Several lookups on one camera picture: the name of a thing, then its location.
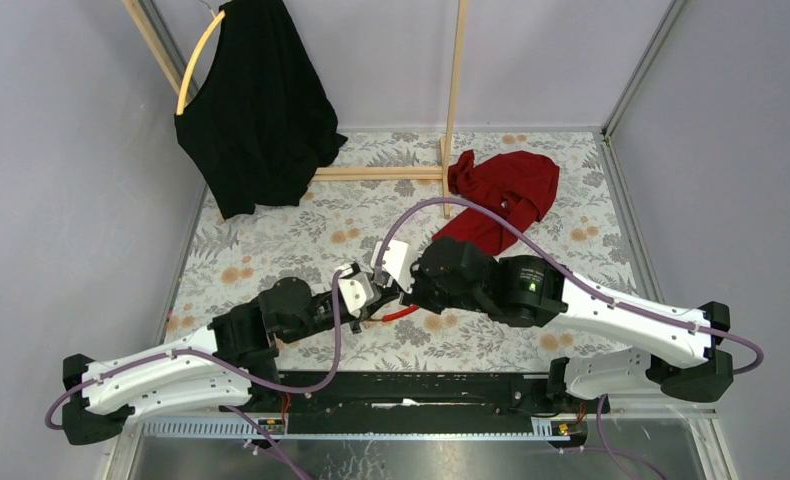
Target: black shirt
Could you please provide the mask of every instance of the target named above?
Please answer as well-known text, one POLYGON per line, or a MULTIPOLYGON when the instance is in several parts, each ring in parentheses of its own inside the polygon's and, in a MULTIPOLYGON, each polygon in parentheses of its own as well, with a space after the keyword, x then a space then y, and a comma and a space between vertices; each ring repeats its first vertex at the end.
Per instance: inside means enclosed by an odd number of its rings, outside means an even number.
POLYGON ((260 205, 298 205, 316 168, 346 138, 282 0, 221 6, 215 59, 175 116, 177 142, 206 179, 224 218, 260 205))

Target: floral tablecloth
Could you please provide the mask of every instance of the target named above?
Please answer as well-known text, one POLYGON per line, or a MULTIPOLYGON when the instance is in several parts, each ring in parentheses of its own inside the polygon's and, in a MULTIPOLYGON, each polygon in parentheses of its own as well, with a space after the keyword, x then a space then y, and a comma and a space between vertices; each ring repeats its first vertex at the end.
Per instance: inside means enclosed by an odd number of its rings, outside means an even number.
MULTIPOLYGON (((349 133, 335 166, 438 165, 438 133, 349 133)), ((616 221, 600 157, 590 133, 474 133, 454 137, 455 162, 474 149, 477 163, 526 150, 560 166, 557 199, 527 234, 546 251, 588 277, 634 292, 628 249, 616 221)), ((180 289, 166 325, 166 341, 206 325, 232 306, 250 301, 285 276, 307 281, 314 293, 329 289, 334 269, 359 261, 395 219, 416 202, 441 196, 439 181, 316 182, 299 207, 258 207, 254 215, 225 221, 207 195, 180 289)), ((454 213, 461 209, 454 207, 454 213)), ((426 246, 446 223, 441 206, 419 212, 396 239, 426 246)), ((517 243, 504 256, 529 253, 517 243)), ((384 312, 397 310, 391 306, 384 312)), ((419 311, 399 321, 365 322, 353 335, 343 326, 342 370, 546 371, 552 358, 590 356, 625 348, 597 335, 552 328, 514 329, 479 314, 419 311)), ((281 369, 327 369, 333 332, 280 344, 281 369)))

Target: wooden rack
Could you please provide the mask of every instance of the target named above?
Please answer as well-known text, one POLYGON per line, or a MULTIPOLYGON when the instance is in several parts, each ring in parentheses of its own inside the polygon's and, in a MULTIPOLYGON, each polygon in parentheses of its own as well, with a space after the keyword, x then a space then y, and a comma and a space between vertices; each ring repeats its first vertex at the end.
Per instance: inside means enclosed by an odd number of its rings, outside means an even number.
MULTIPOLYGON (((463 58, 463 30, 466 24, 466 9, 468 0, 458 0, 457 7, 457 30, 454 36, 454 64, 451 69, 451 90, 448 97, 448 118, 445 123, 445 134, 439 139, 439 151, 442 158, 441 165, 435 166, 421 166, 421 167, 327 167, 319 168, 313 176, 313 181, 327 182, 327 181, 356 181, 356 180, 439 180, 442 182, 442 196, 449 196, 448 191, 448 164, 451 160, 451 146, 452 137, 454 134, 454 115, 457 111, 457 93, 460 87, 460 65, 463 58)), ((123 0, 127 11, 136 23, 139 32, 148 44, 151 53, 168 78, 171 87, 177 93, 177 110, 176 114, 183 113, 187 101, 191 100, 189 95, 189 84, 192 81, 192 74, 195 70, 195 64, 201 51, 206 45, 207 40, 213 31, 218 27, 224 19, 225 13, 219 12, 218 15, 213 13, 213 21, 209 24, 204 31, 201 38, 198 40, 189 63, 186 65, 186 71, 183 76, 180 76, 177 68, 171 60, 171 55, 165 49, 160 40, 160 36, 154 28, 153 23, 150 21, 147 13, 144 10, 139 0, 123 0)), ((451 216, 451 206, 445 204, 443 206, 443 214, 445 218, 451 216)))

